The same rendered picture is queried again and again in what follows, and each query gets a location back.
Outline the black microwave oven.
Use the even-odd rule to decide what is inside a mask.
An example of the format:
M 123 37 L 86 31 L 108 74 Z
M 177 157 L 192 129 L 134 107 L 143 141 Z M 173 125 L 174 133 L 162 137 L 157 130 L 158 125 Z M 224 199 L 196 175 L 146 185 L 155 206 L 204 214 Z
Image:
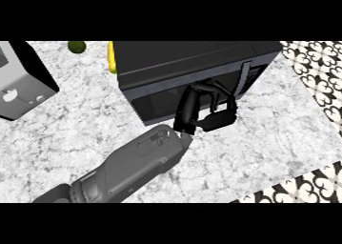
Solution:
M 283 50 L 277 41 L 115 41 L 112 46 L 118 89 L 246 60 L 255 83 Z

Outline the green round vegetable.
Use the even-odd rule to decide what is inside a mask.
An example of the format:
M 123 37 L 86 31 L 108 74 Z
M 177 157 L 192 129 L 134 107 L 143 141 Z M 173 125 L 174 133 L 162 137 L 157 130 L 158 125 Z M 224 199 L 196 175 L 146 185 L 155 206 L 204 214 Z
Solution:
M 83 41 L 70 41 L 68 42 L 68 50 L 71 53 L 80 54 L 86 50 L 86 43 Z

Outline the yellow object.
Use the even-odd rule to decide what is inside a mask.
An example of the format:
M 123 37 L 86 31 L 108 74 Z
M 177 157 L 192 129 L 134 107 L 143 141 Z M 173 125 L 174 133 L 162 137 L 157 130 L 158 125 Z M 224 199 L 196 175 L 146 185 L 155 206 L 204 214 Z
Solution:
M 114 46 L 111 41 L 108 43 L 108 62 L 109 62 L 109 72 L 112 74 L 117 74 Z

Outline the grey box appliance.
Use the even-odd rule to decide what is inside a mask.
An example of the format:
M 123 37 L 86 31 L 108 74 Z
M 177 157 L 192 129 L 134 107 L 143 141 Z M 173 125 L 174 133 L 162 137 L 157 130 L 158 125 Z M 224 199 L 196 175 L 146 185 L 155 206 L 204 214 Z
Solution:
M 0 41 L 0 118 L 18 120 L 59 87 L 25 41 Z

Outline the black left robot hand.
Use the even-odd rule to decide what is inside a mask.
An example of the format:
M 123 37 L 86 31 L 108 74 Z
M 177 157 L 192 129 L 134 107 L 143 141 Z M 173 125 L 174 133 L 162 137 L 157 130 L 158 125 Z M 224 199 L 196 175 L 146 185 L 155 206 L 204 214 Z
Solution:
M 217 110 L 220 94 L 226 95 L 227 101 L 227 108 L 221 111 Z M 204 120 L 199 120 L 201 97 L 205 95 L 211 98 L 210 115 Z M 230 126 L 236 120 L 236 110 L 238 106 L 232 91 L 218 81 L 211 79 L 199 81 L 190 84 L 183 91 L 176 109 L 173 129 L 190 135 L 195 134 L 196 127 L 201 127 L 205 132 L 211 132 Z

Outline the dark microwave door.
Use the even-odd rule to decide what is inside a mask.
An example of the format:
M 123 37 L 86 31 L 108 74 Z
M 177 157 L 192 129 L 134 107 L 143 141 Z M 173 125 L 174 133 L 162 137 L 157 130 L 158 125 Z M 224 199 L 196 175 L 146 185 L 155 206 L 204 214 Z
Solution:
M 145 126 L 174 118 L 177 103 L 186 87 L 198 81 L 218 82 L 239 99 L 254 81 L 249 79 L 252 61 L 238 61 L 218 68 L 162 78 L 149 85 L 120 88 Z

